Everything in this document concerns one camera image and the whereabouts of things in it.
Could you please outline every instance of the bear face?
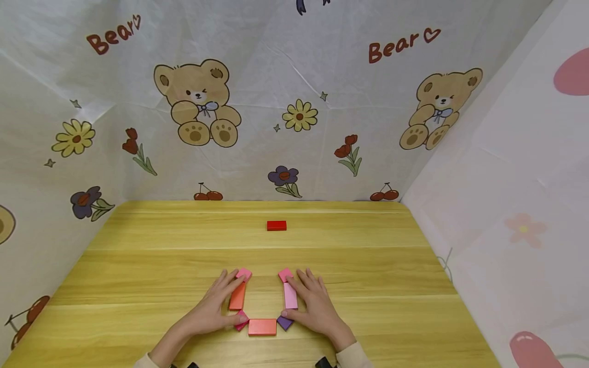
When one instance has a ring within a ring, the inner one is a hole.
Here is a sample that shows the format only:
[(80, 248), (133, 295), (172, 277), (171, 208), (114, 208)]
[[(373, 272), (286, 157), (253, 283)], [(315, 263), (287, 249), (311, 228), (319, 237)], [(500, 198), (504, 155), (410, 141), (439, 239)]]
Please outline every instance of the bear face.
[(482, 80), (482, 70), (470, 69), (466, 73), (432, 74), (417, 89), (418, 109), (433, 105), (436, 110), (451, 108), (458, 111)]
[(227, 67), (213, 59), (205, 60), (201, 65), (184, 64), (177, 68), (158, 65), (154, 70), (155, 85), (171, 106), (185, 101), (192, 102), (194, 109), (208, 102), (224, 106), (229, 100), (228, 79)]

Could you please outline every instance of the green leaf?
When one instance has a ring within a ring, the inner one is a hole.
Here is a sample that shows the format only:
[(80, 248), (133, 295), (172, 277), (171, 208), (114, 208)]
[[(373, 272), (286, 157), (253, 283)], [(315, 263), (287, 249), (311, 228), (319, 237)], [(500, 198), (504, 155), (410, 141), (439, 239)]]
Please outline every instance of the green leaf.
[(358, 175), (358, 169), (360, 169), (360, 163), (361, 162), (362, 162), (362, 157), (358, 158), (358, 161), (356, 161), (356, 166), (355, 166), (356, 170), (354, 171), (354, 177), (356, 175)]
[(90, 221), (94, 222), (97, 219), (101, 218), (102, 215), (104, 215), (105, 213), (107, 213), (107, 210), (96, 210), (94, 211), (94, 213), (92, 214), (92, 218), (90, 219)]
[(147, 168), (149, 170), (147, 170), (151, 175), (153, 176), (157, 176), (157, 172), (153, 169), (153, 166), (151, 166), (151, 161), (149, 160), (149, 157), (145, 158), (145, 164), (147, 166)]
[(106, 212), (108, 212), (114, 208), (113, 204), (108, 204), (108, 202), (106, 202), (102, 198), (97, 199), (96, 202), (94, 202), (94, 205), (96, 205), (101, 210), (105, 210)]
[(356, 156), (358, 156), (358, 150), (360, 149), (360, 147), (356, 147), (356, 149), (354, 150), (354, 152), (352, 152), (352, 162), (356, 162)]
[(303, 198), (303, 196), (299, 194), (299, 187), (295, 183), (291, 184), (290, 189), (293, 191), (295, 197)]
[(145, 156), (143, 156), (143, 143), (141, 143), (141, 144), (139, 145), (139, 152), (138, 152), (138, 154), (139, 154), (139, 158), (140, 158), (142, 161), (145, 161)]
[(139, 160), (137, 157), (133, 157), (133, 161), (135, 161), (139, 166), (141, 166), (141, 168), (143, 170), (149, 172), (149, 169), (147, 168), (147, 166), (145, 166), (145, 164), (143, 163), (143, 161)]
[(355, 169), (354, 169), (354, 165), (352, 165), (352, 163), (350, 161), (346, 161), (346, 160), (339, 160), (338, 161), (340, 164), (344, 165), (345, 167), (347, 167), (348, 169), (350, 169), (350, 171), (352, 173), (354, 173)]
[(290, 192), (290, 190), (288, 190), (288, 189), (286, 189), (286, 188), (283, 188), (283, 187), (276, 188), (276, 191), (277, 191), (278, 193), (283, 193), (283, 194), (293, 195), (293, 194)]

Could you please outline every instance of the left hand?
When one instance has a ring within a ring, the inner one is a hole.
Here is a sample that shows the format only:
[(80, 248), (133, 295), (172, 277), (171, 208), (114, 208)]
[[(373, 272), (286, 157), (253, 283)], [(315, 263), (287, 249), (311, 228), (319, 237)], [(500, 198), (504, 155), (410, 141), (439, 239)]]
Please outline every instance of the left hand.
[(245, 316), (239, 314), (224, 316), (221, 314), (223, 301), (245, 279), (245, 276), (235, 279), (236, 274), (237, 270), (233, 270), (230, 274), (227, 274), (227, 270), (223, 270), (221, 276), (211, 285), (203, 299), (176, 323), (177, 327), (182, 329), (186, 335), (194, 336), (244, 323), (247, 320)]

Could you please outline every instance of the bear print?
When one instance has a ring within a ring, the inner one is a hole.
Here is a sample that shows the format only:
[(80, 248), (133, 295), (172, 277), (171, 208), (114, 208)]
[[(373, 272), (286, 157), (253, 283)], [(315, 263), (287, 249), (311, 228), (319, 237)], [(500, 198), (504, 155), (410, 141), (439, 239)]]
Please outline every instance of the bear print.
[(221, 147), (237, 142), (239, 112), (229, 100), (229, 70), (220, 61), (207, 59), (200, 65), (158, 65), (155, 85), (171, 106), (172, 119), (180, 125), (180, 139), (190, 145), (205, 145), (211, 137)]
[(412, 150), (425, 144), (426, 150), (433, 150), (456, 123), (460, 116), (458, 110), (481, 80), (479, 68), (425, 78), (417, 89), (419, 105), (409, 120), (409, 128), (401, 136), (401, 147)]

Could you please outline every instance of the yellow flower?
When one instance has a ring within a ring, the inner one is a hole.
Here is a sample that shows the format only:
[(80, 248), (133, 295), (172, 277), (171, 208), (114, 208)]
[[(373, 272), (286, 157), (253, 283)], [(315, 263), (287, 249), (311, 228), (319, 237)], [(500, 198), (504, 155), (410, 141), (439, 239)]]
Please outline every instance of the yellow flower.
[(311, 125), (317, 124), (317, 110), (311, 108), (311, 102), (306, 102), (303, 105), (303, 101), (300, 99), (296, 100), (296, 107), (289, 105), (289, 112), (282, 114), (282, 120), (286, 121), (286, 128), (290, 129), (294, 127), (294, 131), (300, 132), (301, 129), (310, 130)]
[(63, 157), (68, 157), (72, 152), (79, 155), (92, 145), (92, 138), (96, 134), (92, 124), (87, 121), (80, 124), (76, 119), (72, 119), (71, 124), (64, 122), (63, 125), (67, 134), (59, 133), (55, 136), (58, 142), (51, 147), (52, 150), (61, 151)]

